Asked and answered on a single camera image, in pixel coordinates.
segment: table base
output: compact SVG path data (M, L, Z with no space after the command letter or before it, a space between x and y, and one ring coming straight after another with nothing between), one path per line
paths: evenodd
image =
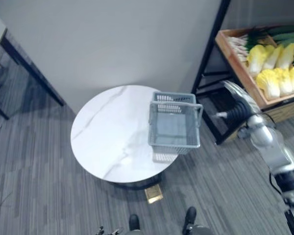
M162 173L159 173L149 179L133 182L133 183L112 183L115 187L126 189L126 190L144 190L150 188L162 180Z

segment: gray floor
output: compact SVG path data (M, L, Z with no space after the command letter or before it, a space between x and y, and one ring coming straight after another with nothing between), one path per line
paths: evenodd
M285 206L268 170L247 141L215 146L207 126L202 147L178 158L161 183L164 199L149 205L143 191L125 191L87 173L74 159L74 114L58 106L21 67L0 51L0 235L93 235L127 228L131 213L146 235L179 235L189 206L197 223L217 235L290 234ZM294 151L294 118L278 125Z

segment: wooden crate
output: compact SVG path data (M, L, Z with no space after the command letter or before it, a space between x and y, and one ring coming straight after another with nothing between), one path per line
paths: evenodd
M224 54L230 66L232 67L236 76L240 80L241 84L244 86L244 88L250 94L250 96L257 102L258 106L261 109L273 106L284 100L294 98L294 94L291 94L284 97L280 97L275 100L267 100L262 90L258 88L254 79L249 75L247 66L239 60L237 54L228 42L227 37L240 37L250 31L250 28L220 30L215 38L216 43L218 44L220 50ZM266 41L276 46L274 40L269 35L266 38Z

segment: gray plastic basket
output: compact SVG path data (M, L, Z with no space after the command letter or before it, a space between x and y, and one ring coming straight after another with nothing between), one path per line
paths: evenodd
M153 151L187 154L199 148L202 111L193 94L155 92L150 103L148 137Z

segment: basket handle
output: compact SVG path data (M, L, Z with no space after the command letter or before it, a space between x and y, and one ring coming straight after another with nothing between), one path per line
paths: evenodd
M187 106L191 106L194 107L195 109L200 109L199 113L198 113L198 122L197 122L197 127L199 128L201 125L201 116L202 116L202 112L204 111L204 107L202 106L202 104L192 104L192 103L185 103L185 102L172 102L172 101L152 101L151 104L175 104L175 105L187 105ZM149 123L151 124L152 122L152 117L151 114L149 113Z
M202 112L204 111L204 106L202 104L198 104L198 107L200 107L200 111L198 113L198 123L197 123L197 127L199 128L201 125L201 116L202 116Z
M192 104L192 103L185 103L185 102L174 102L174 101L152 101L152 104L173 104L173 105L187 105L187 106L191 106L194 107L196 109L202 108L201 104Z

